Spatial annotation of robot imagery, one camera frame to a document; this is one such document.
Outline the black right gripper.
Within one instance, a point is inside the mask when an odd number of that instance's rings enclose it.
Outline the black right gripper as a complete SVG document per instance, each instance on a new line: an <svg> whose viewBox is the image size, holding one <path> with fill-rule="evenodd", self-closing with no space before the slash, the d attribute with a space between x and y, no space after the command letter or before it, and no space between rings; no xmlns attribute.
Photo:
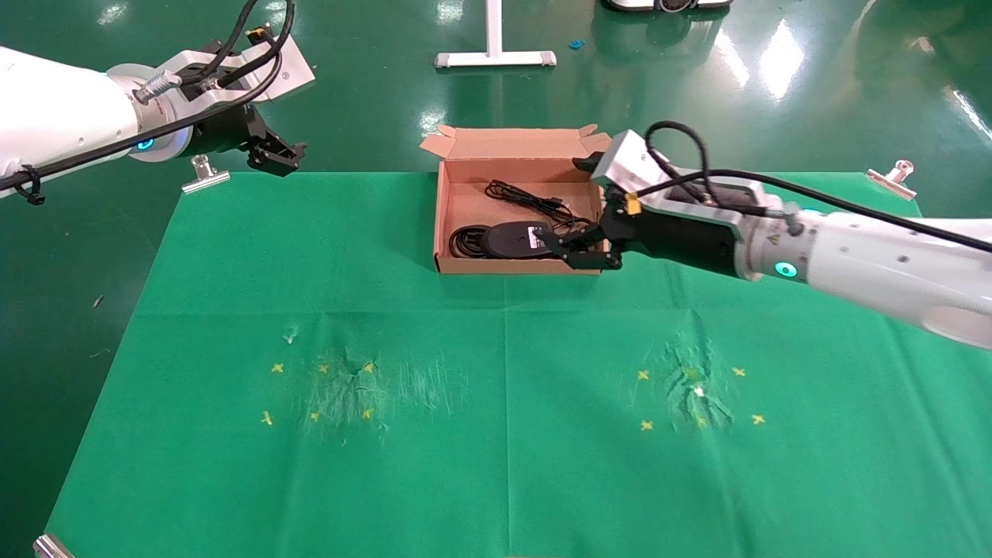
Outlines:
<svg viewBox="0 0 992 558"><path fill-rule="evenodd" d="M605 153L573 158L574 168L589 177L605 176L608 164ZM600 223L574 232L559 234L552 229L537 229L534 234L552 258L573 270L619 270L623 251L724 276L739 275L735 264L737 237L725 223L649 211L627 215L609 209ZM620 249L611 243L620 245Z"/></svg>

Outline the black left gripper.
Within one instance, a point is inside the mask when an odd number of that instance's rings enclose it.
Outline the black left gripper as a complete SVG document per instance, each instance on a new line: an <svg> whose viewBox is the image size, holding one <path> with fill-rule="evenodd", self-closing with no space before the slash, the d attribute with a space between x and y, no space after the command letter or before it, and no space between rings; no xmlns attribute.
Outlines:
<svg viewBox="0 0 992 558"><path fill-rule="evenodd" d="M308 143L287 143L264 130L261 113L252 105L231 107L194 124L189 136L189 156L237 150L247 154L250 169L276 177L297 172Z"/></svg>

